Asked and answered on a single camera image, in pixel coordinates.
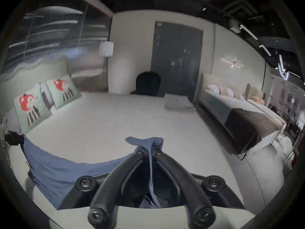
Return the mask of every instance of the black ceiling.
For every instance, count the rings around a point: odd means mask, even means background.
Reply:
[[[294,45],[268,0],[100,0],[114,12],[128,10],[167,10],[185,13],[218,23],[229,28],[234,18],[245,25],[256,37],[255,41],[246,31],[237,35],[251,44],[271,67],[277,67],[279,54],[282,55],[287,71],[303,77]],[[268,56],[259,45],[264,44],[270,51]]]

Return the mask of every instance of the dark door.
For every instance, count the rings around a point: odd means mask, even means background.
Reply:
[[[151,71],[161,76],[158,96],[186,95],[193,101],[202,51],[203,31],[155,22]]]

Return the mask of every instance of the floor lamp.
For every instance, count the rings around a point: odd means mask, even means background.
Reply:
[[[113,54],[113,42],[103,41],[100,42],[98,53],[100,56],[104,57],[104,65],[103,65],[103,85],[106,80],[106,87],[108,90],[108,57]]]

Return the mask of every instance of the black chair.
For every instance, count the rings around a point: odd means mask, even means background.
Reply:
[[[161,77],[154,72],[144,72],[137,76],[136,89],[130,94],[158,96]]]

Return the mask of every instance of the blue cloth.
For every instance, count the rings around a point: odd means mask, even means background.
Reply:
[[[75,163],[43,151],[31,143],[25,135],[23,137],[23,153],[30,165],[33,182],[56,209],[79,177],[86,175],[95,177],[110,173],[130,155],[98,164]],[[150,157],[154,148],[162,148],[163,143],[162,138],[154,137],[144,140],[129,137],[126,141],[150,150]]]
[[[160,204],[159,200],[157,199],[156,195],[153,192],[153,166],[152,166],[152,156],[154,151],[161,150],[163,145],[163,138],[161,137],[151,137],[148,139],[138,139],[134,138],[132,136],[125,139],[126,142],[129,144],[143,147],[148,150],[148,157],[149,157],[149,167],[150,167],[150,179],[149,179],[149,192],[150,195],[155,202],[157,208],[163,208],[163,206]]]

